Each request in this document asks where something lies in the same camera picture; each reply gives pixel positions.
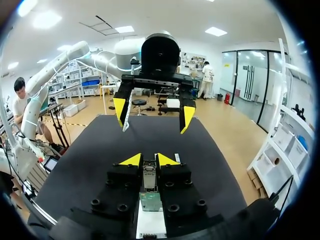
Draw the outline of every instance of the yellow triangular marker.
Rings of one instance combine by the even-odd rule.
[[[121,113],[124,109],[126,100],[123,98],[115,98],[114,97],[113,102],[114,102],[114,107],[115,107],[116,118],[118,119],[120,126],[123,127],[123,124],[120,120],[120,117],[121,117]]]
[[[178,162],[171,160],[170,158],[166,157],[165,155],[158,153],[158,158],[159,158],[159,164],[161,166],[165,166],[167,164],[171,165],[179,165]]]
[[[184,121],[185,121],[185,126],[181,131],[181,134],[184,134],[184,132],[187,130],[187,128],[189,127],[189,124],[191,122],[192,117],[195,114],[196,108],[192,107],[192,106],[184,106],[183,107],[184,110]]]
[[[130,157],[129,159],[119,163],[119,165],[132,164],[133,166],[139,166],[140,158],[141,158],[141,153],[138,153],[137,155],[134,155],[133,157]]]

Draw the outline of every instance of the person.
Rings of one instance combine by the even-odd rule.
[[[203,99],[207,100],[209,97],[209,94],[212,89],[212,83],[214,80],[214,70],[210,66],[210,63],[208,61],[204,62],[204,67],[202,69],[202,73],[204,74],[200,90],[198,93],[198,99],[201,97],[201,95],[204,93]]]
[[[19,77],[14,82],[14,91],[16,93],[16,98],[12,102],[13,119],[16,124],[21,126],[21,122],[24,118],[25,108],[28,104],[28,97],[26,94],[26,83],[23,77]],[[45,139],[49,142],[51,147],[59,152],[60,148],[57,144],[54,143],[50,130],[41,121],[38,121],[37,123],[36,134],[44,135]]]

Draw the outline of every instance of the white robotic arm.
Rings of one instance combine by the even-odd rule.
[[[130,59],[132,57],[141,59],[141,41],[139,44],[131,44],[131,46],[127,46],[127,42],[124,42],[126,49],[124,49],[123,43],[120,42],[115,47],[115,54],[107,51],[90,52],[90,48],[85,41],[78,42],[69,50],[50,61],[41,71],[28,80],[25,91],[30,97],[30,102],[24,110],[21,124],[21,132],[24,137],[18,136],[18,139],[16,139],[10,131],[7,131],[11,150],[8,152],[9,159],[7,159],[5,151],[0,149],[1,172],[14,176],[18,174],[20,179],[24,181],[38,160],[44,158],[41,150],[34,144],[34,140],[39,113],[48,96],[47,84],[50,79],[63,70],[70,61],[74,60],[82,65],[97,69],[103,73],[109,73],[121,79],[122,74],[131,71]],[[6,121],[7,116],[3,114],[2,110],[0,113],[2,120]]]

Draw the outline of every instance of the white t-shirt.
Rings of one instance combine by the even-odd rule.
[[[28,105],[28,96],[27,95],[25,95],[24,99],[21,99],[20,97],[16,96],[12,102],[13,116],[20,117],[22,114],[24,114],[24,111],[25,111],[25,108],[27,105]]]
[[[214,81],[214,69],[210,65],[205,65],[202,72],[204,73],[203,81],[209,83]]]

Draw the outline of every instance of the glass door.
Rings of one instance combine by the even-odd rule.
[[[257,123],[266,94],[268,53],[238,51],[237,54],[237,81],[232,105]]]
[[[229,103],[231,103],[234,94],[236,69],[237,52],[223,53],[220,93],[223,95],[223,99],[225,99],[226,94],[230,94]]]
[[[282,90],[282,59],[281,54],[276,52],[269,52],[269,79],[267,84],[267,91],[265,95],[265,102],[261,112],[258,124],[265,131],[270,130],[273,118],[275,118],[276,108],[281,98]],[[287,76],[287,82],[284,83],[284,96],[282,100],[283,105],[288,102],[288,88],[290,86],[290,75]]]

